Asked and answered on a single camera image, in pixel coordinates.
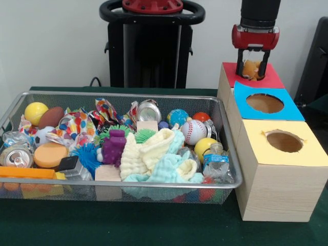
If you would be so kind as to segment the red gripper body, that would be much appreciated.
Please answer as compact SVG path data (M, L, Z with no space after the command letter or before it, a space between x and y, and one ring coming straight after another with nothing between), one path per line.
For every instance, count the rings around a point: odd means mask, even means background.
M232 44L236 49L273 50L279 40L280 30L277 26L271 29L252 29L234 25Z

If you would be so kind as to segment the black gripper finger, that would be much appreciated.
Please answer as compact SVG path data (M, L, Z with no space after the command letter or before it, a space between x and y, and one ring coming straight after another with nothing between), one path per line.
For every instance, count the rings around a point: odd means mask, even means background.
M244 49L238 49L237 65L236 65L236 74L242 75L244 63L243 63L243 52Z
M259 69L258 69L258 75L260 77L265 76L269 57L270 57L270 51L264 51L263 59L259 65Z

